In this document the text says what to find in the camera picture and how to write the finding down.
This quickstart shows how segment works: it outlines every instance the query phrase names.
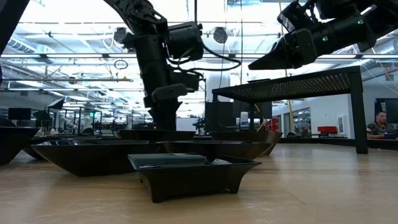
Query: desk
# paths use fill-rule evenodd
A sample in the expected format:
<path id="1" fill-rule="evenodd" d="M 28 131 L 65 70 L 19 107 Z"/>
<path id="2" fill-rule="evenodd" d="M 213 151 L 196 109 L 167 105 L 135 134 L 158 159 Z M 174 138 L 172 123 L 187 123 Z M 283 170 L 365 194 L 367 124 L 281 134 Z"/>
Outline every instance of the desk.
<path id="1" fill-rule="evenodd" d="M 278 144 L 238 194 L 151 202 L 137 174 L 79 178 L 20 153 L 0 167 L 1 224 L 398 223 L 398 151 Z"/>

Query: robotic arm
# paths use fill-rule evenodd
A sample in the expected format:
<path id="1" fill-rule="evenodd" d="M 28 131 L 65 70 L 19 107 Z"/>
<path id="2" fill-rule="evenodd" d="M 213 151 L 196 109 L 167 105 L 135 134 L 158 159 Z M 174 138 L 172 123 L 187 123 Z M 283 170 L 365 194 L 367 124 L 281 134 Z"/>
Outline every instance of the robotic arm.
<path id="1" fill-rule="evenodd" d="M 197 91 L 201 74 L 182 69 L 176 72 L 176 68 L 167 61 L 179 67 L 202 58 L 201 24 L 186 22 L 169 27 L 166 18 L 147 0 L 104 1 L 134 33 L 128 34 L 123 44 L 137 54 L 146 108 L 150 108 L 149 113 L 159 129 L 175 130 L 176 111 L 181 104 L 177 98 Z M 170 60 L 170 57 L 178 59 L 178 62 Z M 183 57 L 189 59 L 181 62 Z"/>
<path id="2" fill-rule="evenodd" d="M 376 5 L 370 11 L 365 9 Z M 317 7 L 321 19 L 313 13 Z M 271 51 L 249 65 L 250 70 L 300 68 L 317 57 L 352 44 L 359 50 L 374 47 L 378 38 L 398 29 L 398 1 L 395 0 L 308 0 L 304 6 L 295 0 L 277 20 L 287 29 Z"/>

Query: ceiling pipe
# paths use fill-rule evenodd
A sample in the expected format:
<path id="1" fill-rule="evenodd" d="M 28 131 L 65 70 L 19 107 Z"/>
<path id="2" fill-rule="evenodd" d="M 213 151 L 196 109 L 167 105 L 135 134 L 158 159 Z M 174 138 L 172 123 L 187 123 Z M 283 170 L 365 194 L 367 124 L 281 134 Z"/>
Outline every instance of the ceiling pipe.
<path id="1" fill-rule="evenodd" d="M 32 82 L 133 82 L 132 79 L 118 79 L 118 78 L 65 78 L 65 79 L 58 79 L 58 78 L 3 78 L 3 81 L 10 81 L 10 82 L 18 82 L 18 81 L 32 81 Z"/>

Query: black table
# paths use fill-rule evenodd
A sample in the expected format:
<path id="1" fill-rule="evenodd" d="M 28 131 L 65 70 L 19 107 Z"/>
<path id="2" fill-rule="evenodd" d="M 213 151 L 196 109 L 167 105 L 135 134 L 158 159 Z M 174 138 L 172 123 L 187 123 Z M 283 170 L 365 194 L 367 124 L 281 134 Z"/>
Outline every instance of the black table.
<path id="1" fill-rule="evenodd" d="M 252 82 L 244 85 L 214 89 L 213 124 L 217 122 L 218 96 L 250 104 L 250 129 L 254 131 L 254 104 L 276 100 L 294 100 L 316 96 L 351 95 L 356 152 L 368 153 L 366 123 L 363 106 L 363 87 L 359 66 Z"/>

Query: black wire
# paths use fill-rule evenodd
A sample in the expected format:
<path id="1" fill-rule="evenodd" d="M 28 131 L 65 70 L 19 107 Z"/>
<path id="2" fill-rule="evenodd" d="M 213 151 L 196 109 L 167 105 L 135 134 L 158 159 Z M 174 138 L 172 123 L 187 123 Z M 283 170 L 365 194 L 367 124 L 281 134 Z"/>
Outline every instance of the black wire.
<path id="1" fill-rule="evenodd" d="M 118 67 L 118 62 L 126 63 L 126 66 L 124 66 L 124 67 Z M 116 69 L 118 69 L 118 70 L 124 70 L 124 69 L 128 68 L 129 64 L 128 64 L 125 60 L 117 60 L 117 61 L 115 61 L 115 62 L 113 63 L 113 66 L 114 66 Z"/>

